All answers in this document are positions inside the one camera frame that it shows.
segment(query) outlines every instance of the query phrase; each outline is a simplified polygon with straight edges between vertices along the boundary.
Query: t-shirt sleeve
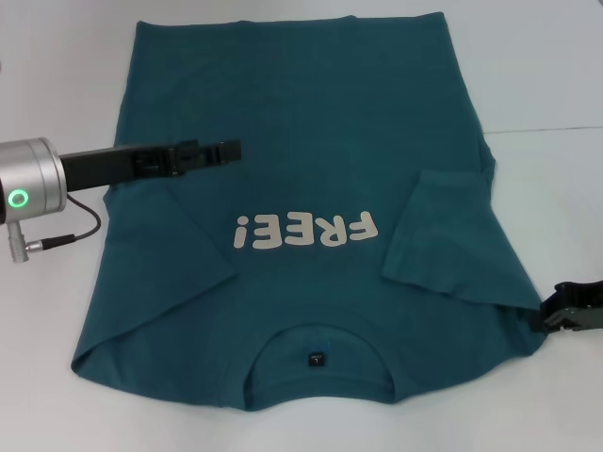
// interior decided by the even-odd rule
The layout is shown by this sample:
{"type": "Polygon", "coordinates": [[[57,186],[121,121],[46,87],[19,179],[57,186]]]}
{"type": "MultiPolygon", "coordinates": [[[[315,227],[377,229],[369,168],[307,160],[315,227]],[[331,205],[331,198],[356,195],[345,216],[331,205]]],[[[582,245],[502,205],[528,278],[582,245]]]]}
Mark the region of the t-shirt sleeve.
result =
{"type": "Polygon", "coordinates": [[[107,192],[105,251],[73,370],[102,342],[235,276],[210,237],[178,206],[168,183],[136,182],[107,192]]]}
{"type": "Polygon", "coordinates": [[[490,171],[423,170],[382,275],[453,298],[527,309],[540,299],[490,206],[490,171]]]}

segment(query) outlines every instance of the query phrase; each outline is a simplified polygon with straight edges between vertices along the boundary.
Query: robotic arm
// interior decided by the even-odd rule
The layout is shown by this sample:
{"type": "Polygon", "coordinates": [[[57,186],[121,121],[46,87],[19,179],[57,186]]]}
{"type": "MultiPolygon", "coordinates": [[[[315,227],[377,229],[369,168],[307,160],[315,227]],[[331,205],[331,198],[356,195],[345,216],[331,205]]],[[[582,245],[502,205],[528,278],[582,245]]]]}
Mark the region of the robotic arm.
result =
{"type": "MultiPolygon", "coordinates": [[[[20,221],[60,212],[68,192],[154,177],[175,177],[241,159],[240,141],[200,145],[122,146],[59,156],[46,138],[0,143],[0,225],[8,227],[12,260],[73,243],[75,235],[25,242],[20,221]]],[[[94,214],[81,203],[80,207],[94,214]]]]}

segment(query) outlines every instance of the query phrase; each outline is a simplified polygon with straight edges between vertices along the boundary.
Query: green led ring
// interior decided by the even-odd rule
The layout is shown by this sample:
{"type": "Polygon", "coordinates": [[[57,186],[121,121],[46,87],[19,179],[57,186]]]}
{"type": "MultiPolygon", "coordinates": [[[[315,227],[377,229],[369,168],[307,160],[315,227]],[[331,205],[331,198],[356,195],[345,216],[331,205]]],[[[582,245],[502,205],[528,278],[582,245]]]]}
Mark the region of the green led ring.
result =
{"type": "Polygon", "coordinates": [[[29,202],[29,195],[27,194],[27,192],[25,190],[21,190],[16,189],[16,190],[12,190],[10,192],[10,194],[8,195],[8,205],[10,207],[12,207],[13,209],[19,209],[21,207],[24,207],[27,203],[29,202]],[[17,196],[22,196],[23,200],[20,202],[15,202],[15,198],[17,196]]]}

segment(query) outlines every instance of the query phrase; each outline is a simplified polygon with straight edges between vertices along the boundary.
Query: folded t-shirt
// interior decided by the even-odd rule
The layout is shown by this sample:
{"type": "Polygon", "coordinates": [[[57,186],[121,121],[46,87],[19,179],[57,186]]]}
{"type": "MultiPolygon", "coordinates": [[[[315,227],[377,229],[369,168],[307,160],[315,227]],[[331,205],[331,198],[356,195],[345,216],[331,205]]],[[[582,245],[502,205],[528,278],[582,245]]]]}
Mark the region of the folded t-shirt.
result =
{"type": "Polygon", "coordinates": [[[140,23],[117,143],[233,138],[240,162],[107,192],[78,375],[248,411],[393,403],[542,344],[441,13],[140,23]]]}

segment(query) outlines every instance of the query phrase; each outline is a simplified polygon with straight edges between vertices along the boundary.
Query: white lettering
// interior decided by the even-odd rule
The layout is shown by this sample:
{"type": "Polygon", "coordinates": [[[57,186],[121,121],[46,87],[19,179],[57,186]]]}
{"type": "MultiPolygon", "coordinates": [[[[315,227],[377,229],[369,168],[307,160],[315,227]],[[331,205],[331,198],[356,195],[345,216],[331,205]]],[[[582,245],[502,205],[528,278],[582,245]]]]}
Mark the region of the white lettering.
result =
{"type": "Polygon", "coordinates": [[[307,212],[289,212],[289,219],[295,219],[300,224],[289,224],[286,229],[290,233],[301,233],[301,237],[288,235],[285,237],[285,243],[289,245],[312,245],[314,243],[314,224],[312,223],[312,214],[307,212]]]}
{"type": "Polygon", "coordinates": [[[255,249],[270,250],[272,248],[278,248],[283,245],[278,215],[256,215],[255,222],[268,224],[266,228],[257,228],[255,231],[253,231],[257,236],[268,236],[268,238],[266,239],[254,240],[253,247],[255,249]]]}
{"type": "Polygon", "coordinates": [[[243,248],[245,245],[245,238],[247,237],[247,228],[245,225],[249,223],[247,217],[239,217],[236,222],[240,225],[235,231],[235,248],[243,248]]]}
{"type": "Polygon", "coordinates": [[[333,225],[324,218],[317,218],[317,225],[324,229],[324,233],[320,235],[320,241],[325,247],[338,247],[348,241],[346,234],[346,223],[339,215],[333,217],[333,225]]]}
{"type": "Polygon", "coordinates": [[[372,216],[369,212],[363,212],[360,214],[360,221],[357,223],[350,223],[350,229],[353,231],[363,231],[363,233],[350,234],[351,240],[365,240],[367,238],[376,237],[379,234],[375,223],[373,222],[372,216]]]}

